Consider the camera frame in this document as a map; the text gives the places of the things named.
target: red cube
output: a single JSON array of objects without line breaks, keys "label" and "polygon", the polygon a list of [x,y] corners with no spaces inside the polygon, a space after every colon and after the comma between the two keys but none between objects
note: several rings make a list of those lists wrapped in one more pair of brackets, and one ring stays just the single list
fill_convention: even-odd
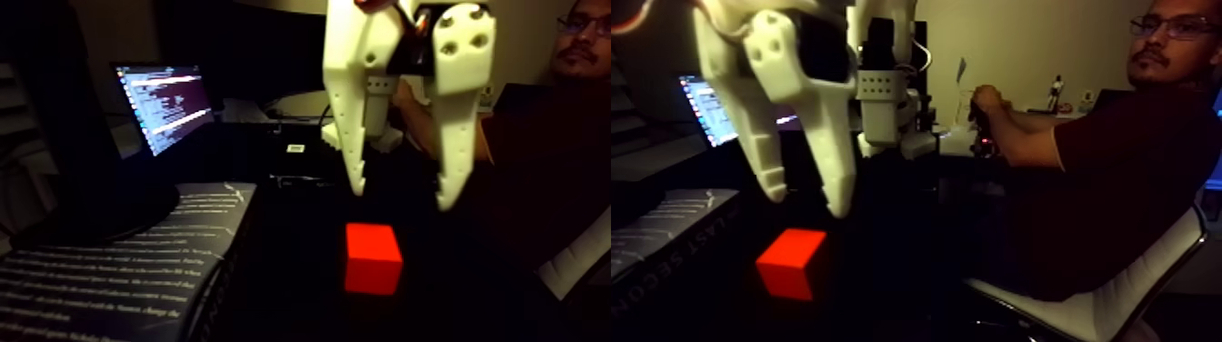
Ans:
[{"label": "red cube", "polygon": [[348,260],[343,274],[347,292],[390,296],[398,287],[403,258],[390,226],[348,224]]},{"label": "red cube", "polygon": [[755,269],[772,297],[814,300],[818,291],[813,291],[808,275],[819,271],[811,260],[826,237],[824,231],[788,228],[764,250]]}]

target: dark desk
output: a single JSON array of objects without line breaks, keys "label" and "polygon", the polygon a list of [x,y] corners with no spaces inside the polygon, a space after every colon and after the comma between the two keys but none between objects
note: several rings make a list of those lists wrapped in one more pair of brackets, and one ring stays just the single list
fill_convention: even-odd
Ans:
[{"label": "dark desk", "polygon": [[[259,189],[260,209],[233,260],[213,340],[580,340],[536,277],[512,270],[474,230],[436,213],[435,167],[409,149],[369,151],[362,198],[346,178],[334,187]],[[319,167],[342,171],[334,162]],[[395,227],[403,256],[395,296],[343,291],[349,221]]]},{"label": "dark desk", "polygon": [[[804,147],[800,139],[785,144]],[[826,202],[809,153],[793,150],[805,153],[804,158],[786,156],[787,181],[799,191],[782,205],[758,203],[760,211],[754,216],[759,221],[728,230],[734,236],[722,241],[730,243],[676,275],[649,307],[617,324],[615,341],[948,341],[943,337],[973,330],[962,324],[965,319],[949,315],[971,313],[980,319],[996,314],[985,310],[992,303],[981,302],[965,286],[938,274],[936,246],[947,231],[940,222],[947,217],[938,216],[936,208],[937,162],[923,160],[915,167],[893,158],[859,162],[853,214],[835,220],[822,209]],[[733,167],[723,167],[720,176],[709,175],[716,170],[710,165],[734,165],[727,160],[736,156],[728,155],[706,165],[681,165],[676,171],[693,175],[692,170],[704,170],[695,175],[717,178],[721,184],[742,181],[744,193],[759,192],[750,173]],[[689,183],[693,181],[699,182],[677,182],[701,187]],[[819,252],[827,253],[831,267],[820,300],[772,298],[763,285],[754,261],[786,227],[829,232]],[[952,309],[937,311],[943,307]]]}]

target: maroon shirt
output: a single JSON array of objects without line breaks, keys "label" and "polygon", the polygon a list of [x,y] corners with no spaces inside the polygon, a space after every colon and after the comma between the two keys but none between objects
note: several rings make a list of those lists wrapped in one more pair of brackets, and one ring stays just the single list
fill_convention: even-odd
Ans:
[{"label": "maroon shirt", "polygon": [[1028,175],[1012,193],[1033,294],[1097,288],[1191,206],[1222,150],[1212,98],[1147,89],[1053,129],[1063,172]]},{"label": "maroon shirt", "polygon": [[484,120],[495,162],[467,188],[480,236],[518,267],[556,256],[611,203],[610,86],[556,87]]}]

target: book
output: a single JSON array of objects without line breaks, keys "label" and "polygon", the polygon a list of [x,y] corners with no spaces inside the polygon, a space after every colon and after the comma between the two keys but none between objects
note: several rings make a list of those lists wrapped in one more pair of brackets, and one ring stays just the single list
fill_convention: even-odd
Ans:
[{"label": "book", "polygon": [[667,280],[715,248],[741,216],[738,198],[733,189],[668,191],[656,209],[612,230],[612,319],[648,303]]},{"label": "book", "polygon": [[136,236],[0,260],[0,340],[207,340],[255,186],[177,187],[174,211]]}]

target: mustache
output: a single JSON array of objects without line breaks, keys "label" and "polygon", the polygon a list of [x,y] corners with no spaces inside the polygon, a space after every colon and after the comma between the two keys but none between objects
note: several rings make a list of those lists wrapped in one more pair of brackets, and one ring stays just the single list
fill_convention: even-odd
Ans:
[{"label": "mustache", "polygon": [[1165,57],[1162,54],[1160,54],[1158,51],[1155,51],[1155,50],[1150,50],[1150,49],[1141,50],[1141,53],[1138,53],[1138,54],[1133,55],[1133,57],[1130,60],[1135,62],[1135,61],[1138,61],[1140,59],[1151,59],[1155,62],[1158,62],[1158,64],[1161,64],[1163,66],[1166,66],[1169,62],[1169,60],[1167,60],[1167,57]]},{"label": "mustache", "polygon": [[589,49],[587,49],[584,46],[578,46],[578,45],[568,46],[565,50],[560,50],[560,54],[556,54],[556,55],[557,56],[566,56],[566,55],[569,55],[569,54],[576,54],[577,56],[583,57],[583,59],[590,61],[591,64],[599,61],[599,56],[598,55],[595,55]]}]

